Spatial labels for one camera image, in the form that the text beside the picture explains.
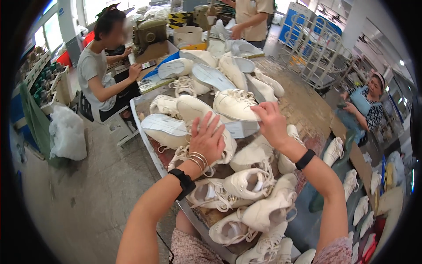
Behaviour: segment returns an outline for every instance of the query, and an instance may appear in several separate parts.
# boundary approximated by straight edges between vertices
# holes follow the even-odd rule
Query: light blue apron
[[[352,92],[352,94],[350,95],[350,100],[365,118],[368,115],[369,110],[372,106],[381,105],[381,103],[371,104],[368,102],[366,97],[362,94],[362,91],[367,88],[367,86],[363,86],[362,88]],[[358,144],[361,138],[364,137],[366,130],[364,130],[359,124],[358,120],[356,119],[356,116],[343,109],[336,109],[335,113],[340,118],[345,127],[356,131],[354,141],[356,142],[356,144]]]

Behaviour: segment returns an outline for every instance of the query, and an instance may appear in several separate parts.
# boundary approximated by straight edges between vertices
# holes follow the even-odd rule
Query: green cloth
[[[66,166],[69,159],[61,157],[50,158],[50,121],[46,117],[45,113],[37,105],[34,98],[32,98],[26,84],[22,83],[20,85],[19,92],[21,94],[25,120],[37,146],[41,151],[41,154],[44,155],[49,165],[54,168]]]

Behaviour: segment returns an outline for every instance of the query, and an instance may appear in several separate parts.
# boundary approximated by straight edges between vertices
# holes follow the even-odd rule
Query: black hair
[[[115,22],[123,22],[126,14],[117,9],[118,4],[113,4],[104,8],[98,15],[97,23],[94,27],[94,39],[100,41],[100,33],[109,34]]]

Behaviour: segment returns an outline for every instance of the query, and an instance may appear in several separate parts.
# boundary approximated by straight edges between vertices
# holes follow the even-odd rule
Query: patterned blouse
[[[349,94],[351,94],[352,92],[354,92],[355,90],[362,88],[362,86],[356,86],[353,88],[350,88],[347,92]],[[368,95],[368,87],[366,87],[363,91],[362,94],[366,97]],[[374,104],[374,103],[379,103],[377,101],[373,101],[373,100],[368,100],[368,102],[370,104]],[[372,131],[375,127],[378,126],[381,118],[384,115],[384,111],[382,110],[382,106],[381,105],[377,105],[377,106],[372,106],[369,109],[368,115],[366,116],[366,123],[368,124],[368,128],[369,131]]]

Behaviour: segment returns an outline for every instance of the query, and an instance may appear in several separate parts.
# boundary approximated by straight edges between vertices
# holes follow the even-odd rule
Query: worker
[[[346,101],[346,107],[336,109],[335,113],[348,129],[356,131],[356,144],[359,144],[366,132],[371,132],[381,121],[383,110],[380,97],[384,87],[384,77],[372,71],[368,85],[355,86],[341,94],[344,100],[350,98],[351,102]]]
[[[262,120],[259,122],[262,135],[280,153],[294,163],[297,163],[305,153],[309,153],[303,145],[287,134],[286,117],[279,112],[276,102],[264,102],[252,106],[251,109]],[[208,112],[201,124],[198,117],[192,124],[189,153],[198,154],[196,157],[191,156],[196,161],[188,159],[177,167],[192,181],[199,178],[204,170],[204,165],[197,156],[202,155],[206,163],[212,164],[221,158],[225,147],[222,137],[225,126],[223,124],[216,129],[220,116],[215,116],[209,122],[211,116],[212,112]],[[349,227],[343,185],[335,172],[318,156],[310,157],[302,172],[324,197],[319,241],[313,264],[350,263],[352,245],[348,239]],[[179,179],[173,174],[167,174],[140,197],[127,220],[116,264],[159,263],[155,232],[157,223],[181,193]],[[202,242],[200,234],[182,211],[179,211],[176,217],[171,251],[174,254],[175,264],[223,263],[221,257]]]
[[[82,51],[77,67],[81,90],[91,104],[91,109],[99,112],[102,121],[129,105],[133,97],[140,95],[137,89],[126,89],[139,76],[141,66],[137,63],[130,66],[129,76],[117,84],[111,75],[106,74],[107,65],[126,58],[131,52],[131,48],[126,48],[122,55],[106,56],[105,53],[105,49],[118,48],[124,38],[123,24],[126,15],[116,6],[111,5],[97,15],[94,40]],[[124,119],[131,117],[130,111],[121,115]]]
[[[273,0],[222,0],[236,10],[236,23],[230,30],[232,39],[243,38],[263,49],[267,35],[268,14],[274,13]]]

